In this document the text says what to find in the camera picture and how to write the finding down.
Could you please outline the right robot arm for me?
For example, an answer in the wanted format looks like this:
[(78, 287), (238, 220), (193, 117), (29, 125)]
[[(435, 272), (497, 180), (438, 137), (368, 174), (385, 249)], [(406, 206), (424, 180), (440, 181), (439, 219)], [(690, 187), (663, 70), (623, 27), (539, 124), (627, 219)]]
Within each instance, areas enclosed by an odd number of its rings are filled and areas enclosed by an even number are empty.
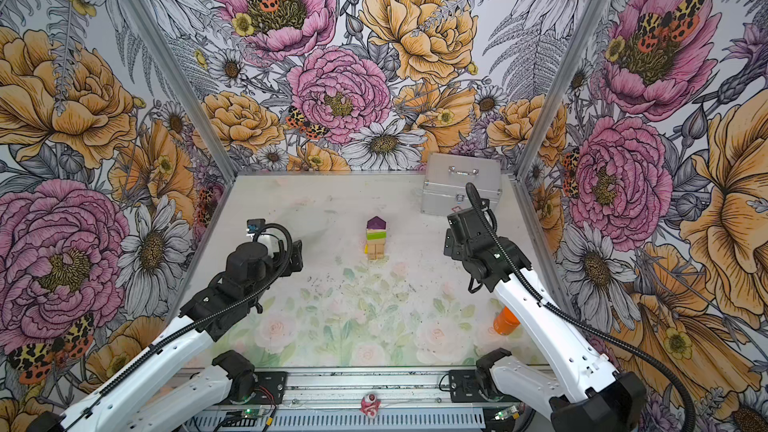
[(506, 237), (484, 226), (484, 214), (465, 209), (448, 216), (444, 253), (470, 274), (470, 290), (488, 291), (520, 322), (552, 372), (536, 370), (504, 348), (477, 360), (475, 376), (487, 399), (510, 396), (549, 418), (557, 431), (634, 431), (646, 389), (621, 373), (557, 306), (531, 262)]

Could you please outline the silver metal case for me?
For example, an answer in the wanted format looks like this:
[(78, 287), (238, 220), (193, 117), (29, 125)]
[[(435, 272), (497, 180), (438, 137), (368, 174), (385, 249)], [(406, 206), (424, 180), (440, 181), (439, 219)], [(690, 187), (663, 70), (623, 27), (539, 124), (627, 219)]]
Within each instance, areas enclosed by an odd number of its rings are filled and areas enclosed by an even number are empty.
[(433, 153), (426, 164), (421, 212), (447, 216), (471, 207), (466, 184), (473, 183), (494, 210), (502, 195), (500, 164), (491, 159)]

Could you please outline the small red pink toy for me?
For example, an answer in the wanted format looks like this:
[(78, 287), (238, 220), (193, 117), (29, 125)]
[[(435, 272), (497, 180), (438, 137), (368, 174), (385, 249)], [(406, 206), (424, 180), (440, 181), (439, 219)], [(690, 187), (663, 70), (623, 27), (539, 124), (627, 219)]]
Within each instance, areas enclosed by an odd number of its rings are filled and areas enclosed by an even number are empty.
[(361, 399), (360, 411), (370, 419), (375, 419), (379, 415), (380, 408), (381, 400), (378, 395), (373, 392), (367, 393)]

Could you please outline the green wood block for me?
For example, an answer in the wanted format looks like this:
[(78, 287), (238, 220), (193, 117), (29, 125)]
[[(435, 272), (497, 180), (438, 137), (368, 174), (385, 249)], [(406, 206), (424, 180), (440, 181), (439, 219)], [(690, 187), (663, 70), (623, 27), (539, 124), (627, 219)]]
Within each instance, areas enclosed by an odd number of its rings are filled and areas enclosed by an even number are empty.
[(367, 229), (366, 230), (366, 239), (368, 241), (385, 240), (386, 237), (387, 237), (387, 232), (385, 229)]

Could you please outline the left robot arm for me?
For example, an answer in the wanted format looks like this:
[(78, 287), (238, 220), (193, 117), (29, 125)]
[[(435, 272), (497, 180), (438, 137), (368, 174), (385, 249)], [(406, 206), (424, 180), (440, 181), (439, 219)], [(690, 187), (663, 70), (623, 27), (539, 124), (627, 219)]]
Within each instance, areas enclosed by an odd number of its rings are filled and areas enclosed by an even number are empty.
[(189, 360), (251, 312), (263, 312), (263, 294), (278, 279), (302, 270), (303, 244), (284, 226), (263, 219), (248, 220), (247, 235), (227, 256), (224, 270), (181, 306), (153, 342), (63, 414), (41, 413), (29, 430), (122, 430)]

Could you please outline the purple wood block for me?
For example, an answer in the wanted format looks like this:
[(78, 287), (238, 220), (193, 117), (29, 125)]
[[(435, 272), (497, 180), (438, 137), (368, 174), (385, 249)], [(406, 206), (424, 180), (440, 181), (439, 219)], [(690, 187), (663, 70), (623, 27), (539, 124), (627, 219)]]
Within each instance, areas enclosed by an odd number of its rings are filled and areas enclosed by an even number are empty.
[(386, 230), (387, 223), (381, 217), (374, 216), (367, 221), (366, 229), (367, 230)]

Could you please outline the orange bottle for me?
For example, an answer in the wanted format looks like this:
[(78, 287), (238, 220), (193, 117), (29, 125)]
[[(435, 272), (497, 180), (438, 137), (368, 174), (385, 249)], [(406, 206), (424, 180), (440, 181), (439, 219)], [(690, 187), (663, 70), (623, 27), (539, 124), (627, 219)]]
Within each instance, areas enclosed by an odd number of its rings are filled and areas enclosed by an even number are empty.
[(495, 317), (493, 322), (494, 331), (501, 336), (511, 335), (520, 326), (519, 319), (507, 307), (504, 307)]

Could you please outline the aluminium mounting rail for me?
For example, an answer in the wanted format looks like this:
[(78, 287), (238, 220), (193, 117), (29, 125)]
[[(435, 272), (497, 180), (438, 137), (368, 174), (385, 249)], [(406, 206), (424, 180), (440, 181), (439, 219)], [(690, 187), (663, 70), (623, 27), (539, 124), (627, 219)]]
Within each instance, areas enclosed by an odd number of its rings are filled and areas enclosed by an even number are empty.
[[(473, 367), (257, 368), (246, 402), (221, 401), (183, 431), (549, 431), (541, 414), (514, 398), (489, 402)], [(360, 411), (369, 392), (375, 419)]]

